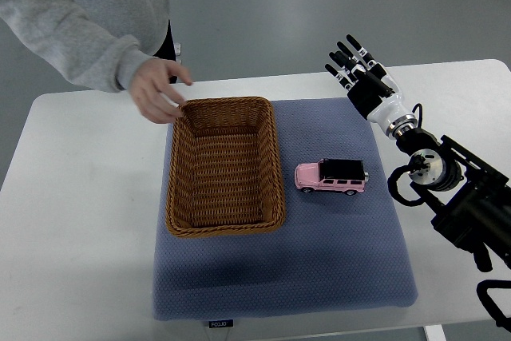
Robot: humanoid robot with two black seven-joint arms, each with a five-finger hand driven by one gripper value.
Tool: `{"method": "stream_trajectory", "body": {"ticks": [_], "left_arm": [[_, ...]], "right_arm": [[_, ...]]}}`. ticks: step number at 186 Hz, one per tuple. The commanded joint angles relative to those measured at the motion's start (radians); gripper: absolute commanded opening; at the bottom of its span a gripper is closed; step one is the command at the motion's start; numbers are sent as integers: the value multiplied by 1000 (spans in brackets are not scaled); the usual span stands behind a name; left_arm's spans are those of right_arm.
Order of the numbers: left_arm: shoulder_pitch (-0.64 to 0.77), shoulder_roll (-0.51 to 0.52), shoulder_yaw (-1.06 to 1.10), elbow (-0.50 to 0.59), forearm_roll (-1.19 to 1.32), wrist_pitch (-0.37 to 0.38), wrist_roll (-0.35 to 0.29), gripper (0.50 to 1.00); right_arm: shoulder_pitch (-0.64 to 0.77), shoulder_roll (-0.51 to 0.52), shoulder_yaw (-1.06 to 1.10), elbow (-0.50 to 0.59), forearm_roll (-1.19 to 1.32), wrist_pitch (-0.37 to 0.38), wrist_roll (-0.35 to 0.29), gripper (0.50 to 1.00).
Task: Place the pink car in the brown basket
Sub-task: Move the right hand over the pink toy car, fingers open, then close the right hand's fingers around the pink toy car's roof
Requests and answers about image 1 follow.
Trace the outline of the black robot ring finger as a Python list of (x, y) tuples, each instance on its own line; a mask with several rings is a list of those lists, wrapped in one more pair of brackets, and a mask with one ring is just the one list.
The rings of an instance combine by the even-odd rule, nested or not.
[(358, 80), (358, 78), (356, 77), (355, 73), (354, 73), (354, 70), (352, 72), (350, 72), (348, 69), (346, 69), (343, 65), (346, 63), (345, 60), (347, 59), (343, 53), (341, 51), (336, 51), (335, 53), (334, 52), (330, 52), (329, 53), (329, 57), (331, 58), (331, 60), (339, 67), (339, 69), (337, 69), (338, 71), (345, 71), (346, 73), (349, 74), (349, 77), (351, 80)]

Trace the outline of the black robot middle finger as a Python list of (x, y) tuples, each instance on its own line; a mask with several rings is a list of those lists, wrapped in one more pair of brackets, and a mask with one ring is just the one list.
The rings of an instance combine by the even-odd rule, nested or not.
[(352, 72), (354, 69), (360, 70), (362, 72), (366, 71), (365, 65), (358, 59), (358, 57), (353, 54), (350, 49), (342, 42), (337, 42), (337, 46), (339, 50), (343, 53), (343, 55), (347, 58), (345, 60), (345, 64), (343, 65), (346, 69)]

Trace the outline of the grey sweater forearm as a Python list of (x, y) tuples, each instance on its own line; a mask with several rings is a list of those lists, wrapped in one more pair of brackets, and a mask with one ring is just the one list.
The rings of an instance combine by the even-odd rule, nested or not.
[(119, 92), (163, 45), (170, 0), (1, 0), (1, 18), (69, 83)]

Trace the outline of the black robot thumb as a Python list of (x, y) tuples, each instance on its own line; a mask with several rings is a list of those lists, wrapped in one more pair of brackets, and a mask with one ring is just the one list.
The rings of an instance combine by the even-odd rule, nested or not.
[(358, 67), (358, 85), (361, 93), (371, 97), (390, 97), (394, 90), (367, 69)]

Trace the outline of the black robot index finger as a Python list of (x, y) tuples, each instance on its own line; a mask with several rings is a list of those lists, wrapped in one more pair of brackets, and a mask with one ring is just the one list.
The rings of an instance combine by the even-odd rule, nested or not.
[(372, 54), (366, 50), (352, 35), (347, 35), (347, 41), (358, 52), (360, 58), (369, 68), (372, 68), (377, 64)]

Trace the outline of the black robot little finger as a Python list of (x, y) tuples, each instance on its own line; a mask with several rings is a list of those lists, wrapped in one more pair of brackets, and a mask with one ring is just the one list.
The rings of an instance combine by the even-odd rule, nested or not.
[(348, 73), (343, 70), (338, 71), (330, 64), (326, 64), (324, 67), (346, 91), (349, 91), (352, 88), (354, 82), (350, 79)]

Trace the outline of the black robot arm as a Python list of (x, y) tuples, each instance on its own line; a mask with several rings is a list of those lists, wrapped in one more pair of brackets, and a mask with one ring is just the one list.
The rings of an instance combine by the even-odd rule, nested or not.
[(337, 46), (329, 54), (327, 71), (347, 91), (356, 111), (409, 157), (387, 180), (392, 198), (407, 207), (431, 208), (434, 230), (471, 253), (480, 271), (491, 271), (491, 252), (509, 264), (508, 177), (453, 139), (425, 130), (422, 105), (407, 108), (386, 67), (352, 35)]

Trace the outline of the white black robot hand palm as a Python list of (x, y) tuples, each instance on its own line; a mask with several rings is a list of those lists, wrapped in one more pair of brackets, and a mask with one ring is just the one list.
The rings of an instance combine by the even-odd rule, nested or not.
[(417, 128), (418, 119), (404, 106), (402, 91), (387, 69), (377, 62), (367, 70), (391, 87), (394, 93), (390, 97), (367, 96), (361, 93), (356, 80), (347, 96), (358, 113), (367, 121), (377, 124), (390, 139), (397, 139), (405, 131)]

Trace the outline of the person's bare hand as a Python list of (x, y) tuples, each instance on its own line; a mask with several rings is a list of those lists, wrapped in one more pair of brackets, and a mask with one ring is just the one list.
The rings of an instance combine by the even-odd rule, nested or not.
[(185, 67), (159, 58), (146, 61), (133, 76), (129, 94), (141, 115), (152, 123), (170, 124), (182, 116), (180, 106), (186, 101), (171, 85), (172, 77), (192, 85)]

